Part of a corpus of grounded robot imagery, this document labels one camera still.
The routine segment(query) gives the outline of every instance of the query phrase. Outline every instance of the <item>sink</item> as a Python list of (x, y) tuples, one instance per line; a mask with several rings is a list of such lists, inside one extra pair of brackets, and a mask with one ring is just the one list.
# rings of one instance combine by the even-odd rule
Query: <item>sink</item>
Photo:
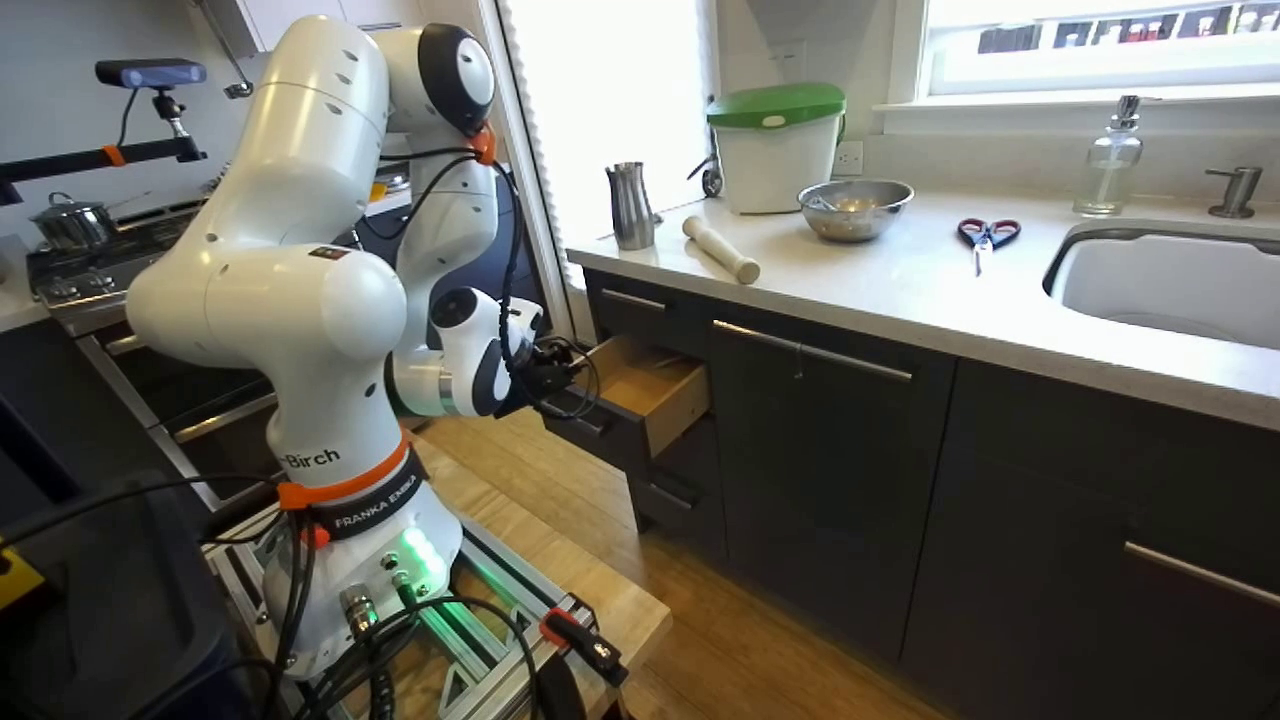
[(1280, 348), (1280, 232), (1223, 226), (1077, 226), (1044, 294), (1116, 326)]

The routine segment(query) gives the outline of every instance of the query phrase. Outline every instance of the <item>dark gray cabinet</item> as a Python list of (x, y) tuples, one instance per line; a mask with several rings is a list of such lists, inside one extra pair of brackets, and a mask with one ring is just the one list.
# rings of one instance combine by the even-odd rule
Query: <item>dark gray cabinet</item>
[(962, 718), (1266, 718), (1280, 441), (964, 364), (904, 667)]
[(733, 573), (895, 660), (951, 362), (813, 326), (711, 322)]
[[(588, 272), (588, 294), (606, 346), (625, 342), (673, 364), (699, 370), (708, 336), (704, 302), (595, 272)], [(704, 414), (673, 444), (653, 451), (644, 421), (600, 400), (594, 391), (600, 385), (600, 364), (584, 370), (584, 390), (559, 405), (559, 416), (544, 414), (544, 426), (628, 471), (632, 513), (644, 533), (673, 535), (725, 567), (716, 416)]]
[(1280, 720), (1280, 436), (588, 272), (704, 370), (644, 529), (982, 720)]

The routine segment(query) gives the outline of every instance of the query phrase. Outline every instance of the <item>scissors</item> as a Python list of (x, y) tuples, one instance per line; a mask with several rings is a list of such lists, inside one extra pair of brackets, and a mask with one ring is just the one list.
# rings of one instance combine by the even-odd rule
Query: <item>scissors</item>
[(975, 278), (984, 278), (984, 264), (992, 264), (992, 252), (1006, 249), (1006, 245), (1014, 245), (1020, 232), (1026, 232), (1020, 219), (996, 219), (996, 226), (990, 226), (990, 219), (982, 219), (982, 215), (964, 215), (964, 219), (958, 226), (958, 238), (972, 249), (972, 270), (975, 270)]

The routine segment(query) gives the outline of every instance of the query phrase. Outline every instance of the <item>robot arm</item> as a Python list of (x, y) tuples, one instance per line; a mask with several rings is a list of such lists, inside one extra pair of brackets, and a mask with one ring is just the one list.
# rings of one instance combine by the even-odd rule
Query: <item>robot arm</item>
[[(434, 309), (441, 278), (496, 242), (501, 171), (448, 151), (484, 129), (490, 100), (490, 55), (457, 30), (374, 41), (333, 19), (291, 23), (225, 185), (128, 288), (128, 322), (152, 348), (260, 370), (276, 390), (269, 444), (291, 476), (279, 509), (329, 535), (310, 573), (291, 675), (318, 675), (347, 650), (347, 588), (379, 609), (398, 609), (398, 583), (448, 588), (459, 523), (425, 483), (393, 405), (415, 416), (508, 414), (522, 375), (559, 362), (538, 348), (538, 303), (459, 288)], [(406, 229), (398, 272), (329, 245), (360, 219), (384, 151), (414, 156), (420, 192), (441, 177)], [(265, 581), (286, 624), (295, 551), (273, 543)]]
[(410, 159), (410, 185), (425, 192), (398, 252), (410, 322), (390, 364), (393, 396), (414, 416), (501, 416), (522, 405), (517, 385), (538, 375), (533, 358), (549, 358), (533, 353), (544, 348), (544, 314), (527, 302), (496, 303), (479, 288), (448, 288), (434, 309), (435, 286), (501, 232), (508, 177), (470, 151), (490, 132), (493, 64), (453, 23), (375, 34), (375, 43), (393, 84), (384, 149)]

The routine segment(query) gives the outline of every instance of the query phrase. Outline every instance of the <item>drawer handle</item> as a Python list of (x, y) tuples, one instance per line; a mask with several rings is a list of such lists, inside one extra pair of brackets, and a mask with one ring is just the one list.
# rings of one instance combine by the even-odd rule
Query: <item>drawer handle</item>
[(1278, 592), (1258, 588), (1258, 583), (1246, 583), (1246, 581), (1223, 578), (1223, 573), (1211, 573), (1211, 567), (1206, 567), (1206, 566), (1194, 566), (1194, 559), (1157, 551), (1157, 550), (1137, 543), (1137, 542), (1126, 542), (1126, 551), (1137, 555), (1137, 559), (1159, 566), (1159, 567), (1168, 567), (1168, 573), (1197, 578), (1197, 581), (1206, 581), (1206, 583), (1211, 583), (1211, 588), (1223, 588), (1223, 592), (1260, 601), (1260, 606), (1269, 606), (1269, 609), (1280, 609), (1280, 597), (1278, 597)]
[(771, 332), (757, 332), (757, 330), (746, 330), (746, 326), (716, 322), (716, 330), (719, 330), (719, 332), (733, 332), (733, 336), (746, 336), (746, 342), (771, 346), (771, 348), (788, 348), (788, 353), (800, 353), (800, 358), (815, 358), (815, 362), (829, 362), (829, 364), (842, 364), (842, 370), (890, 375), (890, 382), (899, 382), (899, 385), (912, 385), (912, 382), (916, 382), (912, 373), (894, 370), (894, 364), (875, 364), (875, 362), (865, 362), (865, 358), (829, 353), (829, 348), (800, 346), (800, 342), (771, 336)]
[(686, 509), (686, 513), (695, 513), (695, 504), (691, 504), (691, 502), (686, 502), (686, 495), (677, 495), (677, 491), (662, 488), (656, 480), (649, 480), (644, 488), (649, 488), (653, 495), (662, 495), (662, 502), (667, 502), (667, 504)]
[(632, 303), (632, 309), (649, 309), (649, 314), (667, 314), (667, 303), (653, 302), (653, 297), (632, 297), (632, 294), (616, 294), (616, 288), (600, 288), (600, 297)]

